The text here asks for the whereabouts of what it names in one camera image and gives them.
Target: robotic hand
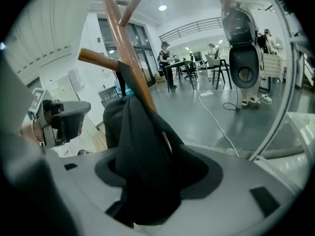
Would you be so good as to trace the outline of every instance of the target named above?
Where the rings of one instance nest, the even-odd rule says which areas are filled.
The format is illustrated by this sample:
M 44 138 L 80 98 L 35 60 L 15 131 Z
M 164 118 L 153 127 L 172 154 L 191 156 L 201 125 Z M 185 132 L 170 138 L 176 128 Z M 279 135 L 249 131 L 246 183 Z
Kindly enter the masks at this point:
M 84 116 L 90 109 L 90 103 L 85 101 L 43 100 L 37 113 L 33 112 L 37 126 L 42 130 L 43 145 L 52 148 L 63 145 L 79 136 L 82 131 Z M 32 134 L 36 137 L 33 122 L 31 129 Z

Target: gray floor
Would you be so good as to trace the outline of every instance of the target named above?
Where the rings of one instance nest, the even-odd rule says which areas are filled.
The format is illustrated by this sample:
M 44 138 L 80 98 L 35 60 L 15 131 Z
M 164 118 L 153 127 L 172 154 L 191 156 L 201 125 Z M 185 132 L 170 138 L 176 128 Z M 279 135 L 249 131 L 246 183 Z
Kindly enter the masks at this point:
M 225 81 L 226 85 L 220 81 L 218 90 L 230 89 L 226 75 Z M 193 79 L 193 82 L 195 90 L 215 90 L 215 85 L 213 86 L 207 80 L 205 72 L 200 73 L 198 80 Z M 172 126 L 181 139 L 186 143 L 232 148 L 229 141 L 219 131 L 210 113 L 201 105 L 198 99 L 200 93 L 192 91 L 189 79 L 182 79 L 179 83 L 178 79 L 174 78 L 174 84 L 178 87 L 168 93 L 166 83 L 159 83 L 151 88 L 151 94 L 158 113 Z M 249 108 L 240 112 L 229 111 L 222 107 L 224 102 L 236 103 L 235 91 L 216 91 L 212 96 L 202 97 L 202 101 L 236 148 L 256 150 L 274 122 L 284 87 L 283 83 L 272 83 L 271 105 L 261 103 L 259 108 Z M 241 95 L 238 105 L 241 107 Z M 296 89 L 289 110 L 315 113 L 315 95 Z M 292 128 L 285 123 L 268 149 L 291 148 L 298 145 L 299 141 Z

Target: shoe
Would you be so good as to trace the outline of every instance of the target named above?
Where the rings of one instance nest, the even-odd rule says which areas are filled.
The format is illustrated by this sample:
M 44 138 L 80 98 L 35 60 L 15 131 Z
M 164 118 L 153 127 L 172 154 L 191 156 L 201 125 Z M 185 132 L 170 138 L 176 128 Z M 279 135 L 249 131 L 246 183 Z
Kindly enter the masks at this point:
M 242 106 L 245 107 L 249 103 L 248 99 L 242 101 Z
M 258 106 L 260 104 L 260 100 L 257 98 L 257 96 L 251 97 L 249 101 L 250 101 L 250 104 L 254 106 Z

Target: black cap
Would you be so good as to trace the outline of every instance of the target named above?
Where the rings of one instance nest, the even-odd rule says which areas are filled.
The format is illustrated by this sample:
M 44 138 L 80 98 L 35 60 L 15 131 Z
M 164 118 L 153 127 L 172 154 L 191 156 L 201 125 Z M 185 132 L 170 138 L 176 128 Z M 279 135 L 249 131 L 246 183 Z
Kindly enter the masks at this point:
M 169 43 L 167 43 L 166 41 L 163 41 L 161 46 L 169 46 Z

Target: recessed light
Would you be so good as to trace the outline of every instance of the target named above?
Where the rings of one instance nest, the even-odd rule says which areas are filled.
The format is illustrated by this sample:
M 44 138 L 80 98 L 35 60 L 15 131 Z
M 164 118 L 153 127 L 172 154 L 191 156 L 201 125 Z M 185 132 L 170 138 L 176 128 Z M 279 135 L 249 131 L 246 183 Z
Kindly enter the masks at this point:
M 159 8 L 158 8 L 158 10 L 160 10 L 160 11 L 164 11 L 164 10 L 166 10 L 167 9 L 167 6 L 166 5 L 161 5 Z

